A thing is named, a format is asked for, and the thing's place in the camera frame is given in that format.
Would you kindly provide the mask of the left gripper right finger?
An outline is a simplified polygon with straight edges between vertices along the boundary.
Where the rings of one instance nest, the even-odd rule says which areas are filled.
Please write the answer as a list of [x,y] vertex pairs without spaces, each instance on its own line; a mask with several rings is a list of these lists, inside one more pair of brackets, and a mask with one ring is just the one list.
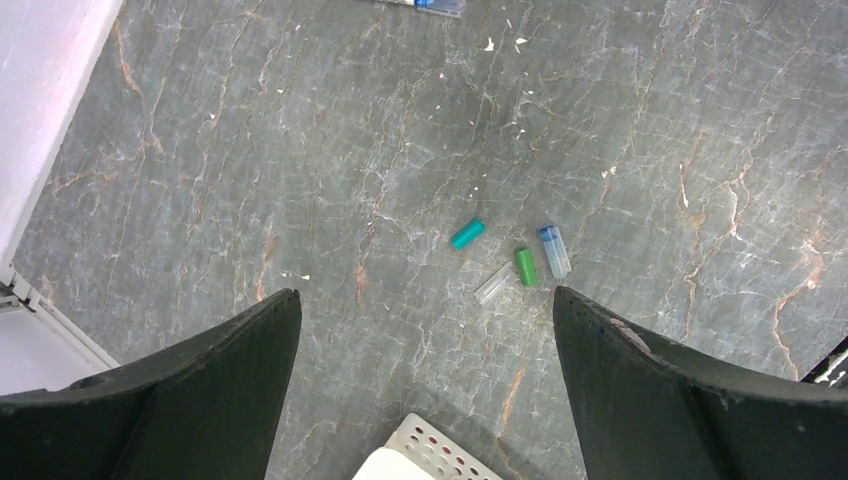
[[569,287],[553,327],[591,479],[843,479],[847,393],[759,373]]

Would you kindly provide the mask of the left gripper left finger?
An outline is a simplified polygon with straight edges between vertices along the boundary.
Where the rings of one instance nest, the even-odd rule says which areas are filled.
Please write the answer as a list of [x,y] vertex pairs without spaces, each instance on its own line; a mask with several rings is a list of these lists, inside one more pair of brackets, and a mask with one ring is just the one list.
[[5,479],[261,479],[298,350],[280,290],[218,326],[57,390],[1,399]]

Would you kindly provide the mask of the green pen cap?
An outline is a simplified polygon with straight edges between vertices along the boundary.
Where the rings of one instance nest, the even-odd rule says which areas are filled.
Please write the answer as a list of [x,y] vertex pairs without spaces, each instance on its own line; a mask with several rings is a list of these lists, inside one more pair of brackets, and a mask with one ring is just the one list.
[[521,284],[534,286],[538,278],[531,250],[528,247],[517,248],[514,251],[514,263]]

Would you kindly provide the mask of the clear purple pen cap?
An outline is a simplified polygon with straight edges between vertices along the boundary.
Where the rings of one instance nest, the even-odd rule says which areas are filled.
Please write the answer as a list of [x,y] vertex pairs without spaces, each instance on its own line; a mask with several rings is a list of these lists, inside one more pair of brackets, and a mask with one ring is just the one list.
[[475,290],[474,297],[479,304],[485,305],[501,294],[515,280],[514,267],[511,262],[506,262]]

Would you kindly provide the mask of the teal pen cap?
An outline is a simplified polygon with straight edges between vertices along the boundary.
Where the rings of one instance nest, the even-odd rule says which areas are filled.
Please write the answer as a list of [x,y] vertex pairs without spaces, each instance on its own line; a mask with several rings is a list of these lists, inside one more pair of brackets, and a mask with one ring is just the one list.
[[477,239],[486,229],[483,221],[473,217],[467,224],[461,227],[450,239],[453,248],[462,250]]

